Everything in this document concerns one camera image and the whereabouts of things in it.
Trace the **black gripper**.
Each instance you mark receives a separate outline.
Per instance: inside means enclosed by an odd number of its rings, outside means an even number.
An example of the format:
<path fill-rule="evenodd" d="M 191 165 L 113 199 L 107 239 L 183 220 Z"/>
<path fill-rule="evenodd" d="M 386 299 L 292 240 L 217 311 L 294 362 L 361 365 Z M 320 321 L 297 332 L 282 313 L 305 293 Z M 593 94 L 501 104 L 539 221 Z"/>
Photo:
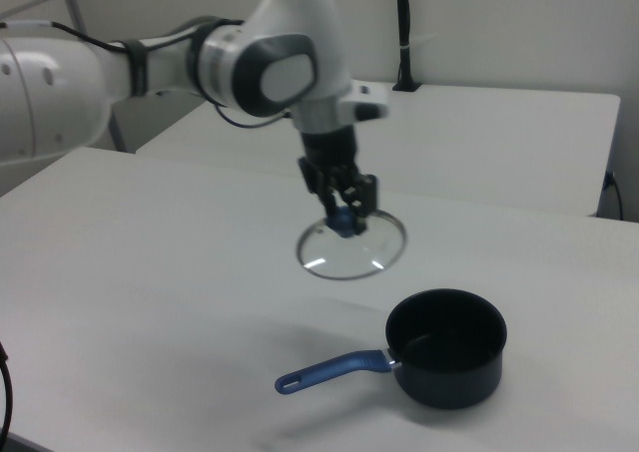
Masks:
<path fill-rule="evenodd" d="M 304 155 L 298 164 L 308 191 L 318 197 L 325 215 L 331 218 L 337 211 L 333 189 L 338 190 L 344 206 L 337 213 L 337 233 L 364 233 L 367 218 L 377 210 L 377 177 L 358 172 L 354 127 L 322 134 L 301 133 L 301 138 Z"/>

